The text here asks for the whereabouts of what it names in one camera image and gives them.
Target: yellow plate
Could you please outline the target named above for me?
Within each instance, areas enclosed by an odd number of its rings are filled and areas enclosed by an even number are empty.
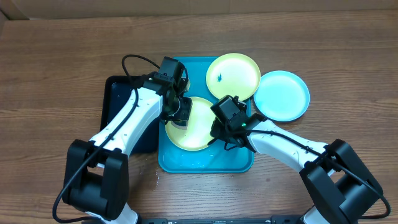
[[[206,74],[207,88],[218,99],[231,95],[246,100],[257,90],[260,79],[260,69],[255,61],[237,53],[218,57]]]
[[[207,143],[213,139],[210,131],[216,116],[210,109],[213,106],[210,101],[200,97],[191,99],[192,109],[187,130],[176,128],[172,121],[168,122],[165,128],[167,136],[176,146],[188,151],[198,151],[206,148]]]

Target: wood grain surface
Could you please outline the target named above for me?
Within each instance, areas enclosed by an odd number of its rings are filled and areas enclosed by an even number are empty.
[[[121,58],[239,52],[261,72],[307,83],[305,115],[280,124],[314,141],[349,142],[398,213],[398,11],[7,21],[0,37],[0,222],[54,223],[67,149],[99,131],[105,80]],[[128,60],[140,75],[149,64]],[[129,205],[144,218],[300,214],[312,206],[298,173],[256,154],[243,174],[168,174],[157,154],[129,160]],[[377,203],[368,212],[384,212]],[[62,218],[82,213],[61,204]]]

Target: blue object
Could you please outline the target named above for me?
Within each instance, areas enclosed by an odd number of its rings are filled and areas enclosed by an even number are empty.
[[[202,97],[212,103],[218,101],[207,89],[206,72],[217,57],[177,57],[188,70],[191,82],[184,96]],[[159,125],[159,165],[170,173],[240,173],[250,169],[254,153],[246,148],[224,150],[224,142],[217,140],[206,149],[186,151],[177,147],[166,134],[164,124]]]
[[[293,121],[306,112],[310,92],[295,74],[273,71],[261,77],[259,88],[254,93],[254,103],[271,120]]]

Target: wooden tabletop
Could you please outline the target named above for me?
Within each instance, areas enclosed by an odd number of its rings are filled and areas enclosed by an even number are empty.
[[[284,129],[349,142],[398,213],[398,11],[8,21],[0,38],[0,222],[54,223],[67,149],[99,131],[105,80],[121,59],[239,52],[262,73],[288,70],[311,93]],[[128,60],[141,75],[148,63]],[[256,154],[243,174],[168,174],[157,154],[129,160],[129,205],[144,218],[301,214],[313,203],[298,173]],[[369,213],[383,213],[377,203]],[[62,218],[82,213],[61,203]]]

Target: cable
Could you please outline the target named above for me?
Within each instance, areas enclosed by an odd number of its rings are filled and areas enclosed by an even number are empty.
[[[302,149],[311,152],[312,154],[316,155],[316,156],[322,156],[321,153],[314,151],[313,149],[311,149],[308,146],[305,146],[301,143],[299,143],[298,141],[284,135],[281,133],[277,133],[274,131],[263,131],[263,130],[245,130],[245,131],[237,131],[237,132],[233,132],[232,135],[234,134],[249,134],[249,133],[262,133],[262,134],[270,134],[270,135],[276,135],[279,137],[282,137],[288,141],[290,141],[291,143],[294,143],[295,145],[297,145],[298,147],[301,147]],[[386,212],[384,214],[381,215],[365,215],[365,216],[361,216],[360,219],[380,219],[380,218],[386,218],[390,215],[391,213],[391,206],[389,204],[389,202],[387,201],[387,199],[380,194],[374,187],[372,187],[370,184],[368,184],[366,181],[364,181],[363,179],[361,179],[360,177],[358,177],[357,175],[353,174],[351,171],[349,171],[348,169],[346,169],[345,167],[343,167],[342,165],[340,165],[339,163],[333,161],[332,159],[326,157],[325,159],[328,160],[328,162],[330,162],[335,169],[337,170],[342,170],[344,171],[346,174],[348,174],[349,176],[351,176],[352,178],[354,178],[355,180],[357,180],[359,183],[365,185],[369,190],[373,191],[384,203],[384,205],[386,206]]]
[[[132,78],[129,74],[129,72],[126,69],[126,66],[124,65],[124,61],[126,58],[128,57],[136,57],[136,58],[141,58],[151,64],[153,64],[155,67],[159,68],[159,66],[154,63],[153,61],[149,60],[148,58],[145,58],[143,56],[140,55],[126,55],[123,57],[122,59],[122,68],[124,70],[124,73],[127,75],[127,77],[129,77],[129,81],[130,84],[132,86],[134,86],[133,82],[132,82]],[[87,164],[95,157],[95,155],[97,155],[100,150],[102,148],[104,148],[104,146],[113,138],[113,136],[123,127],[123,125],[126,123],[126,121],[130,118],[130,116],[133,114],[134,110],[136,109],[137,105],[138,105],[138,90],[137,88],[134,89],[134,93],[136,95],[136,99],[134,100],[134,104],[131,108],[131,110],[129,111],[129,113],[126,115],[126,117],[120,122],[120,124],[112,131],[111,134],[109,134],[109,136],[95,149],[95,151],[87,158],[83,161],[83,163],[81,164],[81,166],[76,170],[76,172],[72,175],[72,177],[68,180],[68,182],[65,184],[65,186],[63,187],[63,189],[61,190],[61,192],[58,194],[58,197],[55,199],[54,201],[54,205],[52,207],[52,217],[55,221],[59,222],[59,223],[73,223],[73,222],[80,222],[80,221],[87,221],[87,220],[100,220],[100,218],[97,217],[80,217],[80,218],[72,218],[72,219],[68,219],[68,220],[62,220],[58,217],[57,215],[57,207],[58,204],[61,201],[62,195],[64,195],[64,193],[66,192],[67,188],[69,188],[69,186],[72,184],[72,182],[76,179],[76,176],[87,166]]]

